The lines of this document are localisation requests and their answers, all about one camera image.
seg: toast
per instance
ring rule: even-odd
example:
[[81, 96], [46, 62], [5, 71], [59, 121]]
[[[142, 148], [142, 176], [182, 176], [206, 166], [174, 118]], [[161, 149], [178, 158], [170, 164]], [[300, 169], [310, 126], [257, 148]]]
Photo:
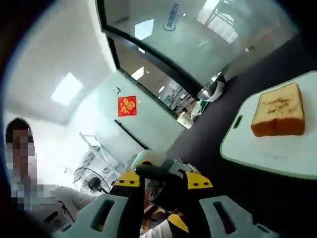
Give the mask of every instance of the toast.
[[255, 136], [304, 134], [303, 99], [296, 82], [260, 95], [251, 129]]

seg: person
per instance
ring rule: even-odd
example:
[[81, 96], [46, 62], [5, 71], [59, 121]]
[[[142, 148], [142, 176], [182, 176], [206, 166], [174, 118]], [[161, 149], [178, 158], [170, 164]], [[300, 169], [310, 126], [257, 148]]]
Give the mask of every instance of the person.
[[94, 200], [69, 187], [41, 184], [33, 134], [24, 119], [15, 118], [8, 124], [5, 150], [12, 201], [49, 233], [74, 223], [78, 212]]

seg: white cutting board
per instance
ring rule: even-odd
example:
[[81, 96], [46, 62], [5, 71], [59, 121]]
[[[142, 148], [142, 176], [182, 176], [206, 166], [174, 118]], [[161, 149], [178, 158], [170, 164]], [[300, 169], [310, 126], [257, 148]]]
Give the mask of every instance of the white cutting board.
[[[303, 96], [304, 135], [255, 137], [251, 123], [260, 94], [296, 81]], [[238, 118], [240, 123], [234, 128]], [[220, 152], [223, 158], [261, 170], [291, 177], [317, 179], [317, 71], [249, 97], [227, 132]]]

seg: ceiling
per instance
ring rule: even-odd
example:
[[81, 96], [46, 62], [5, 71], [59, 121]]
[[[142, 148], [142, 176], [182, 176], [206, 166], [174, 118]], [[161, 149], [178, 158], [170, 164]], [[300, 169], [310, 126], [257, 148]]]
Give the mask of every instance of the ceiling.
[[[66, 125], [80, 102], [113, 72], [110, 50], [106, 57], [102, 49], [108, 48], [107, 42], [104, 40], [106, 46], [101, 45], [98, 35], [101, 32], [96, 26], [97, 13], [89, 6], [92, 2], [57, 1], [33, 26], [7, 71], [7, 110]], [[83, 88], [65, 107], [51, 100], [51, 96], [70, 72]]]

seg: white shirt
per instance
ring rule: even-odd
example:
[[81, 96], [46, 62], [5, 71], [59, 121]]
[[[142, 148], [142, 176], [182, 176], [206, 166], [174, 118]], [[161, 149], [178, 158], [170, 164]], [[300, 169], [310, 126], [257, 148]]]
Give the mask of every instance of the white shirt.
[[150, 229], [140, 238], [172, 238], [172, 232], [169, 228], [168, 220], [164, 220], [162, 223]]
[[[28, 193], [24, 191], [20, 201], [23, 200], [25, 211], [29, 212], [41, 226], [52, 234], [73, 223], [72, 218], [76, 221], [78, 212], [93, 199], [95, 199], [94, 196], [69, 187], [39, 185], [37, 189]], [[61, 202], [70, 215], [62, 208]]]

